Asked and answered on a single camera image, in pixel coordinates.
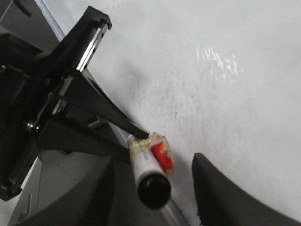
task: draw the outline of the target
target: black marker cap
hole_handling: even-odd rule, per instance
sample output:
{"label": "black marker cap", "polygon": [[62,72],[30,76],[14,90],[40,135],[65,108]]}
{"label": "black marker cap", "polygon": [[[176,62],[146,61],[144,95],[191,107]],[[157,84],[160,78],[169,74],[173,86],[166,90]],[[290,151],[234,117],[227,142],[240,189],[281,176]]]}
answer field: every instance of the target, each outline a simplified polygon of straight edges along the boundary
{"label": "black marker cap", "polygon": [[149,208],[159,209],[170,198],[169,180],[161,174],[150,174],[141,180],[138,186],[140,200]]}

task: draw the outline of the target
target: marker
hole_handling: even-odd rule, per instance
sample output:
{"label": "marker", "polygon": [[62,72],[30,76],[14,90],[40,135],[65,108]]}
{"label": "marker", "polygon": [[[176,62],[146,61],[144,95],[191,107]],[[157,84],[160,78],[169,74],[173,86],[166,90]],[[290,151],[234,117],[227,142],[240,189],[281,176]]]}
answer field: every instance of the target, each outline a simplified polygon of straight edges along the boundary
{"label": "marker", "polygon": [[130,136],[128,147],[140,200],[152,209],[163,207],[170,199],[171,186],[151,151],[151,140]]}

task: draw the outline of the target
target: white wall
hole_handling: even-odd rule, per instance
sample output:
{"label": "white wall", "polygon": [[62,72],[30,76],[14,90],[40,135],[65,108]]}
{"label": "white wall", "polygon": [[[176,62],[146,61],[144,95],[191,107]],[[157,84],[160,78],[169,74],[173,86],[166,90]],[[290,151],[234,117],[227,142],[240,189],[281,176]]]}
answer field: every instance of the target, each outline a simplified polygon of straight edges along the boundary
{"label": "white wall", "polygon": [[301,1],[45,2],[64,32],[88,5],[110,16],[88,68],[126,114],[169,139],[173,198],[192,225],[195,152],[301,221]]}

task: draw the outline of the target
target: white surface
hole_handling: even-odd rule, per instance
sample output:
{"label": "white surface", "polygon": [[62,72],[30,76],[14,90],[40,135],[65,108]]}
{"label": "white surface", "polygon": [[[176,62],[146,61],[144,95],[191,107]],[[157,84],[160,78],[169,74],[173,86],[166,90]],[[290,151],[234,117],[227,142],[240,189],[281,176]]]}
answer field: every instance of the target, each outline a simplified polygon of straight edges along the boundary
{"label": "white surface", "polygon": [[173,198],[198,224],[191,161],[301,221],[301,1],[46,0],[64,32],[88,5],[110,16],[88,67],[175,153]]}

